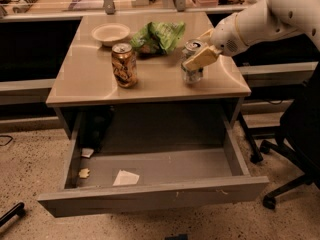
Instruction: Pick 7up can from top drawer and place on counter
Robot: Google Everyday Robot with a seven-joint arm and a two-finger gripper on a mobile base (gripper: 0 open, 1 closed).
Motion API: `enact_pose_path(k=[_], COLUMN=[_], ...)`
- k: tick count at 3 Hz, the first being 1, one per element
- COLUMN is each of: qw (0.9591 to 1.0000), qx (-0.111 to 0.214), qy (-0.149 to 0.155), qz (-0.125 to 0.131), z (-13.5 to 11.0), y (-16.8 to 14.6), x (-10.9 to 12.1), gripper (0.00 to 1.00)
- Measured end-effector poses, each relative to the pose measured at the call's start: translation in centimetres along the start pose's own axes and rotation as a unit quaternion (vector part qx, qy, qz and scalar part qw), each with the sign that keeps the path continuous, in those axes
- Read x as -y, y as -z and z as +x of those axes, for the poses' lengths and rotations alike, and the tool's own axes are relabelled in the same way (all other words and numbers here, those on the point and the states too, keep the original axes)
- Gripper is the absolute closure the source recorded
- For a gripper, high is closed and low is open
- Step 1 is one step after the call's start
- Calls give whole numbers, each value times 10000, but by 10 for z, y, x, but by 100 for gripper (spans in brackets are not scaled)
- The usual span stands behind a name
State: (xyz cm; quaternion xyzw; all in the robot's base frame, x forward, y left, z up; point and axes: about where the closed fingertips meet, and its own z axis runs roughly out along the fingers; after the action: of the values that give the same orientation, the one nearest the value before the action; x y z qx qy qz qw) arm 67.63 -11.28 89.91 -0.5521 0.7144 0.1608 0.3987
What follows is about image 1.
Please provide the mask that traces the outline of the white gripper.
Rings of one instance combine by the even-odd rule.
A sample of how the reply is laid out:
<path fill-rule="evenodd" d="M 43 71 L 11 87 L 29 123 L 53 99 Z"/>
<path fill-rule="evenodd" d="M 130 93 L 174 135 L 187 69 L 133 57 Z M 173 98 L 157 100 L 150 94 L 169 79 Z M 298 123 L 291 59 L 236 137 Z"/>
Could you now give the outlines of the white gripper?
<path fill-rule="evenodd" d="M 222 53 L 233 57 L 245 52 L 249 46 L 242 40 L 237 26 L 237 13 L 222 19 L 213 29 L 198 37 L 204 43 L 212 44 L 202 48 L 195 55 L 185 60 L 182 65 L 188 71 L 195 71 L 217 61 Z"/>

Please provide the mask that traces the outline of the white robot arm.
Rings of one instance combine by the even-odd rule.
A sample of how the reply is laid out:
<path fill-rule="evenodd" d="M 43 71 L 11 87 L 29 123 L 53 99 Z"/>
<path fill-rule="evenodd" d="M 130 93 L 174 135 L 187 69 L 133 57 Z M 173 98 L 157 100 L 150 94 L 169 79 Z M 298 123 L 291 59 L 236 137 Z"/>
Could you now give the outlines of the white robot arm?
<path fill-rule="evenodd" d="M 233 57 L 257 43 L 299 34 L 320 49 L 320 0 L 260 0 L 203 33 L 199 39 L 204 47 L 186 59 L 183 67 L 195 71 L 221 55 Z"/>

